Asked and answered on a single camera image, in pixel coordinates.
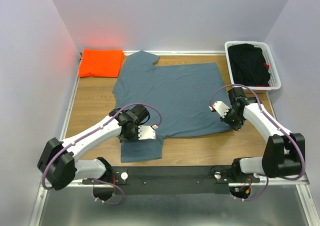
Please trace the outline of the blue-grey t-shirt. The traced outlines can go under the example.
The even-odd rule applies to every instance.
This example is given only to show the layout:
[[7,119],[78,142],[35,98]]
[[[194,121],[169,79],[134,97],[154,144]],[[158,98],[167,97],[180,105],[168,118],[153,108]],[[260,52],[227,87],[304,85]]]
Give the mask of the blue-grey t-shirt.
[[125,141],[121,162],[142,162],[162,158],[167,137],[197,137],[231,130],[220,116],[209,110],[211,97],[228,102],[218,65],[198,63],[156,66],[157,55],[139,51],[130,55],[121,68],[113,94],[115,106],[145,103],[150,111],[149,124],[161,122],[156,139]]

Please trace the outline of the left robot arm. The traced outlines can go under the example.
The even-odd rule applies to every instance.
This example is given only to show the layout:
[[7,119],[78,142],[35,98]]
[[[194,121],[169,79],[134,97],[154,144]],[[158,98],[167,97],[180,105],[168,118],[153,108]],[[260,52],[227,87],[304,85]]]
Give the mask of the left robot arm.
[[42,186],[56,191],[73,180],[95,178],[104,184],[110,180],[111,166],[104,158],[82,160],[87,152],[101,143],[119,138],[123,141],[154,140],[157,124],[146,125],[150,113],[141,104],[112,110],[101,121],[69,138],[47,141],[37,168],[42,172]]

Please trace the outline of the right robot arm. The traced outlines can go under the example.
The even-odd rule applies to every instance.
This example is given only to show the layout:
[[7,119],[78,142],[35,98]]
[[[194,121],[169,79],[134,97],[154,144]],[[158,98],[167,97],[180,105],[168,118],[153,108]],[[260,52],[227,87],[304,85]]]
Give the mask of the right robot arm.
[[287,180],[300,179],[306,172],[305,138],[281,125],[260,102],[258,96],[247,97],[243,86],[236,85],[228,91],[230,106],[216,101],[211,111],[219,114],[220,120],[233,130],[242,128],[249,121],[266,142],[261,157],[235,159],[230,177],[241,182],[249,174],[265,175],[269,178]]

